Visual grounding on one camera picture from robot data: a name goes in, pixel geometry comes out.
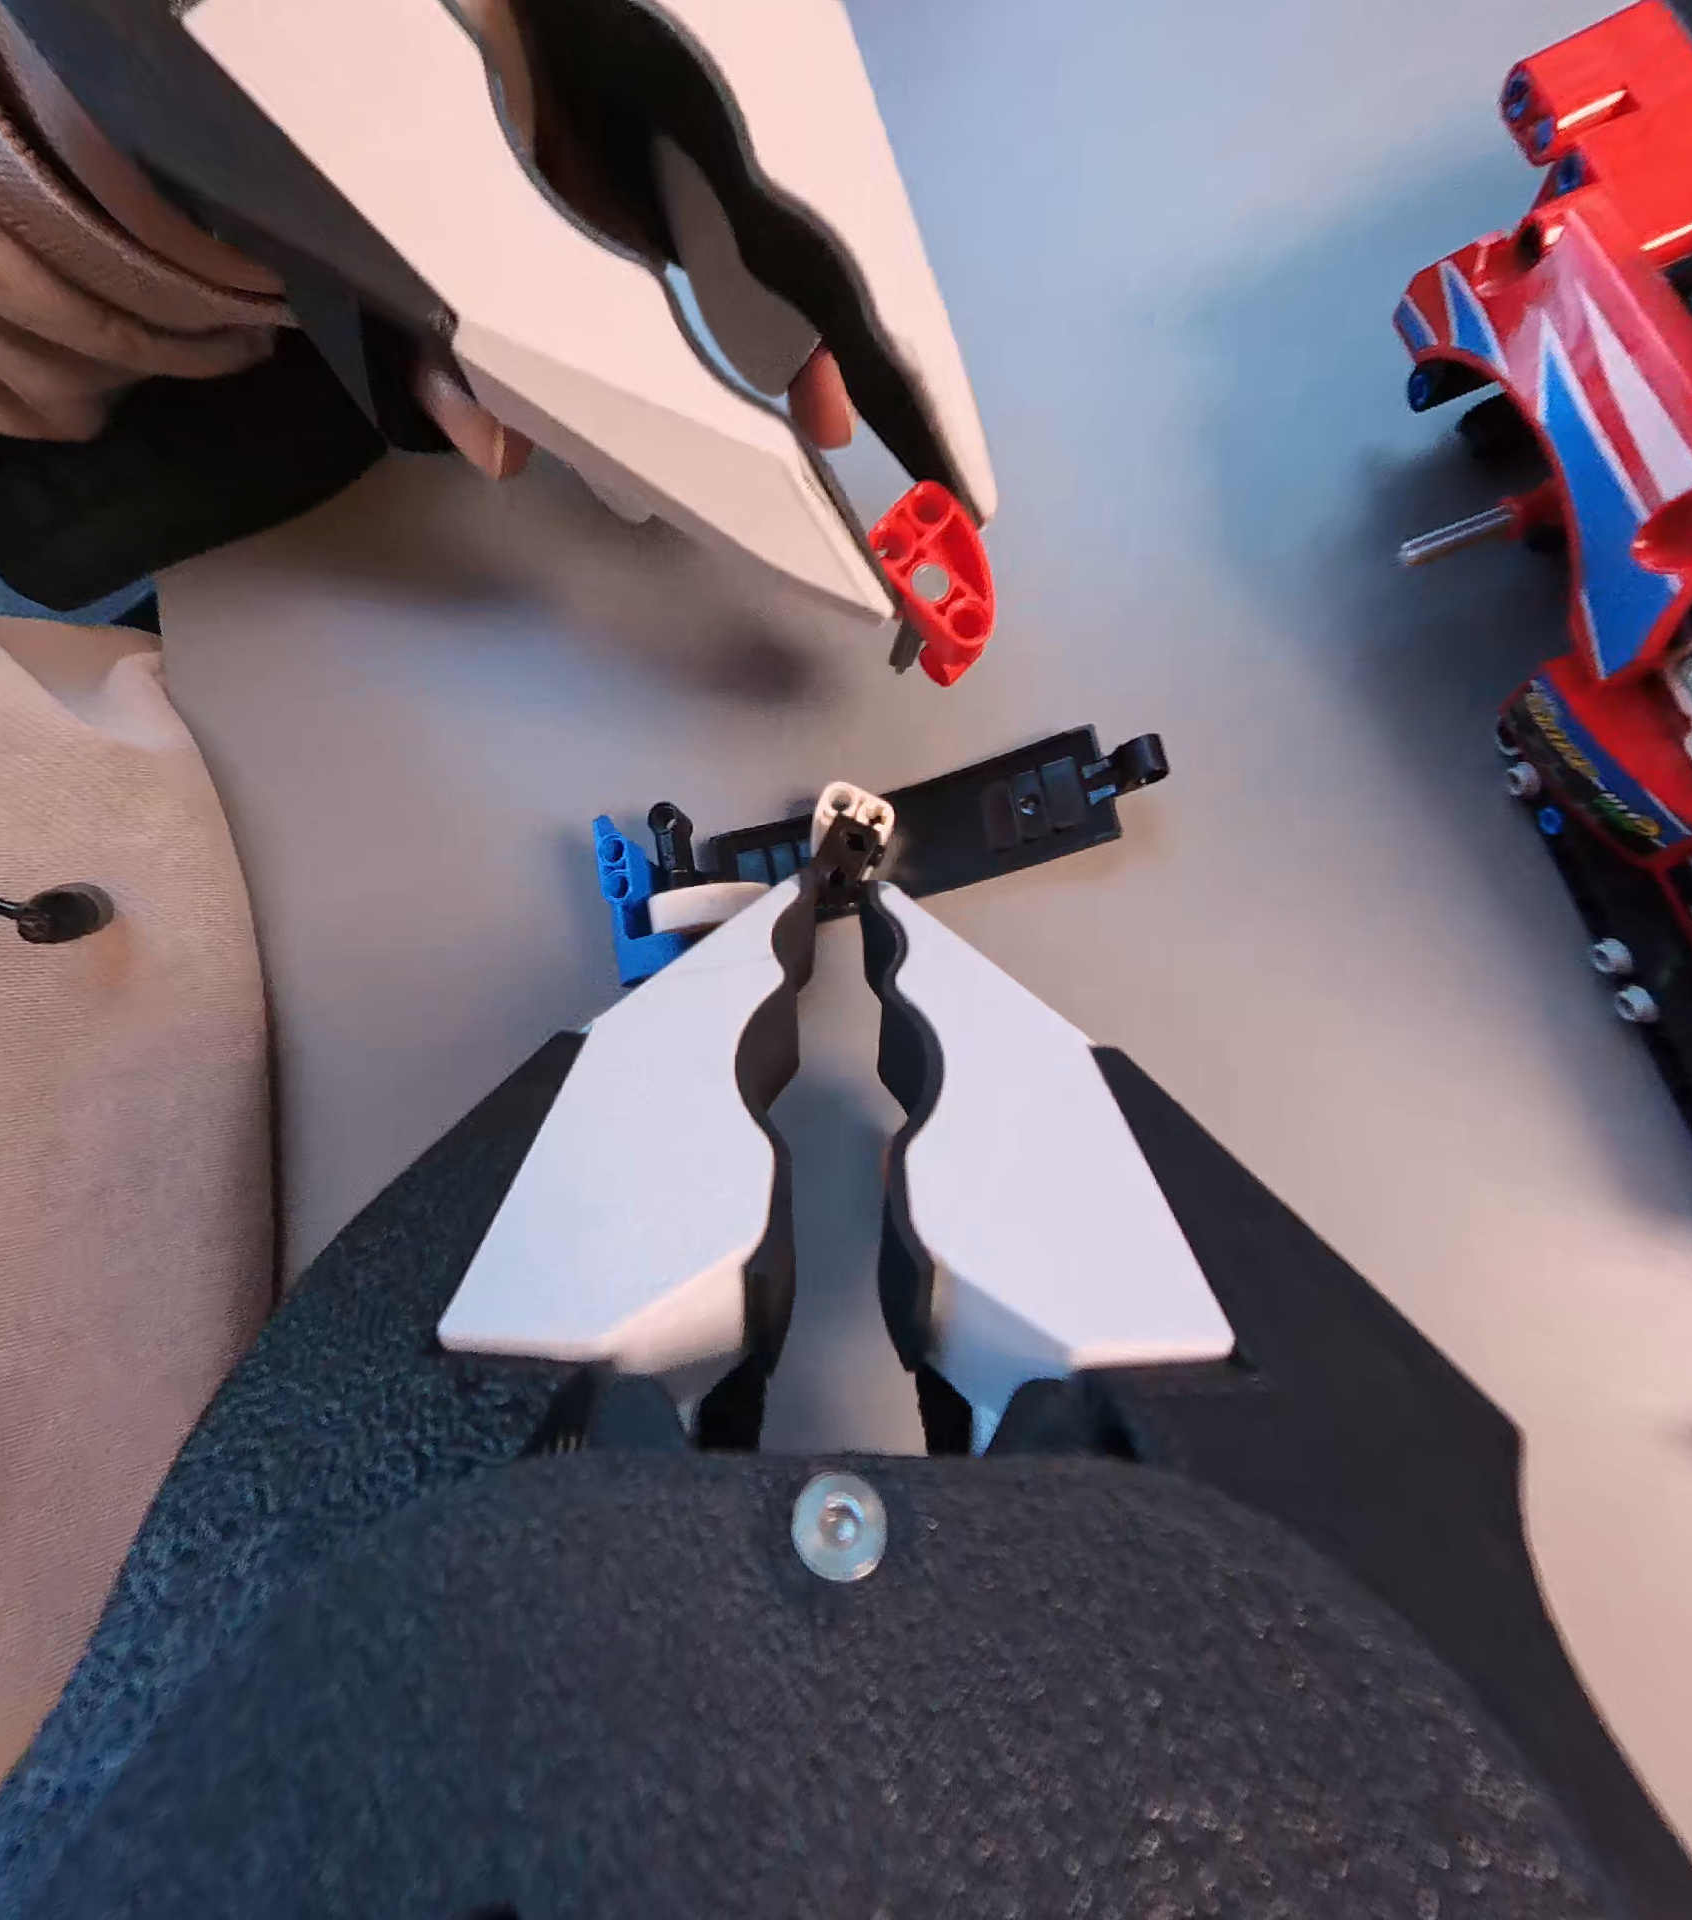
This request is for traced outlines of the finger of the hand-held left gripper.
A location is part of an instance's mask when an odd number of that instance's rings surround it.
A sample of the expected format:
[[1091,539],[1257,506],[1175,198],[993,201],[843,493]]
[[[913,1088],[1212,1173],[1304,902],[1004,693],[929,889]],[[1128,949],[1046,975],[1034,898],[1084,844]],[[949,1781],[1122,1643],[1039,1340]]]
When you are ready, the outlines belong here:
[[776,405],[831,354],[911,483],[997,516],[976,394],[843,5],[528,5],[526,69],[549,185],[687,295],[689,344],[717,372]]
[[838,609],[897,617],[790,420],[704,357],[663,270],[546,192],[449,5],[206,2],[184,33],[443,300],[490,415]]

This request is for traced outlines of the small white lego connector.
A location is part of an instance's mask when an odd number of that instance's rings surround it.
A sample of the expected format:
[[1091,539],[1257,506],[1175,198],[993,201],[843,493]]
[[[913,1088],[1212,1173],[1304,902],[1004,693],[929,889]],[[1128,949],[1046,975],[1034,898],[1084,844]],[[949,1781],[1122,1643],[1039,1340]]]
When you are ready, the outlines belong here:
[[882,874],[897,811],[880,795],[835,781],[811,816],[814,911],[820,919],[855,913],[865,889]]

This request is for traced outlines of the red lego piece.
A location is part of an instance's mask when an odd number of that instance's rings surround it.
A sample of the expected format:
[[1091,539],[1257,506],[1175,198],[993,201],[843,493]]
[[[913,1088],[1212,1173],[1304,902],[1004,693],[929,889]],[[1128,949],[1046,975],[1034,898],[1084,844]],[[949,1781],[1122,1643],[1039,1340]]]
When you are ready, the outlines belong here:
[[952,688],[997,628],[991,561],[974,519],[936,483],[913,484],[871,528],[869,547],[897,601],[897,669]]

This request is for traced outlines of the black forearm brace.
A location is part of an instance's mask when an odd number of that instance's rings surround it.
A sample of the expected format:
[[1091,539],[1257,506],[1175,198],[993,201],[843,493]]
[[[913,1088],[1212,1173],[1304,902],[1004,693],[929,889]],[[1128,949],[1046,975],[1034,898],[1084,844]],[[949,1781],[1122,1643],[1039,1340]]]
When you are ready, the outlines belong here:
[[243,372],[141,382],[88,443],[0,437],[0,583],[84,609],[320,509],[389,448],[298,333]]

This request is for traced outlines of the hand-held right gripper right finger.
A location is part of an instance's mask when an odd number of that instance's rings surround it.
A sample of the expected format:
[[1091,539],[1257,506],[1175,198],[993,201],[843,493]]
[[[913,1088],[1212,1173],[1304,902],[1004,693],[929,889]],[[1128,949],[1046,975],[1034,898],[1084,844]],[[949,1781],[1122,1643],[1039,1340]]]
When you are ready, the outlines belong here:
[[861,901],[904,1122],[878,1289],[902,1365],[971,1414],[1032,1381],[1224,1363],[1234,1328],[1095,1042],[894,882]]

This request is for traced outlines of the person's left hand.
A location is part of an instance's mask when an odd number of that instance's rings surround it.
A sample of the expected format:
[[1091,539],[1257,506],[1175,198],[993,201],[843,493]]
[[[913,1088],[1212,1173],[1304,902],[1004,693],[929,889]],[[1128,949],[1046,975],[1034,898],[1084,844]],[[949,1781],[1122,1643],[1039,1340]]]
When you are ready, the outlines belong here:
[[[178,205],[163,198],[139,163],[111,145],[5,5],[0,89],[9,112],[43,139],[46,154],[64,167],[93,205],[151,253],[209,281],[246,292],[283,295],[276,277],[210,239]],[[472,469],[495,481],[507,481],[524,469],[532,440],[493,416],[454,371],[414,357],[407,372],[414,406],[429,418],[434,434]]]

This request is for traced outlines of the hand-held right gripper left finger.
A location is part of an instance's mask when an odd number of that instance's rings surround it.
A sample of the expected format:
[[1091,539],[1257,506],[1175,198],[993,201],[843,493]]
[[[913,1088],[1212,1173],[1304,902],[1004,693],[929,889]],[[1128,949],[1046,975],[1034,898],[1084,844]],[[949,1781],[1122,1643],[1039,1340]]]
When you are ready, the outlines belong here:
[[599,1017],[436,1336],[695,1405],[768,1379],[795,1301],[790,1161],[813,884],[784,881]]

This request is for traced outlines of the lego race car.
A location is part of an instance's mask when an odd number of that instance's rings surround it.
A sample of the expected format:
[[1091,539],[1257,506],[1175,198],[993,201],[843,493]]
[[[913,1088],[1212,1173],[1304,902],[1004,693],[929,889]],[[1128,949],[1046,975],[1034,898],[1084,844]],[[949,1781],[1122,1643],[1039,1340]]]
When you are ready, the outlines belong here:
[[1393,328],[1406,398],[1530,469],[1404,566],[1494,540],[1568,569],[1567,641],[1496,742],[1692,1138],[1692,5],[1630,5],[1516,62],[1500,120],[1538,182],[1516,222],[1423,268]]

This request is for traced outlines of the black lego panel blue end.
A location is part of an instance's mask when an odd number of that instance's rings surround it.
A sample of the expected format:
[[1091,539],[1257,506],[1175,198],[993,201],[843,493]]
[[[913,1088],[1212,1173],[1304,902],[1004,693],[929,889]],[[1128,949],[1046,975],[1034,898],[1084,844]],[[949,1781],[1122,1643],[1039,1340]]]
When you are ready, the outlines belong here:
[[[878,876],[913,898],[955,895],[1122,837],[1121,800],[1171,776],[1156,732],[1103,749],[1083,726],[886,795],[897,820]],[[657,803],[644,829],[595,818],[595,871],[618,987],[654,978],[715,924],[811,862],[819,805],[715,833]]]

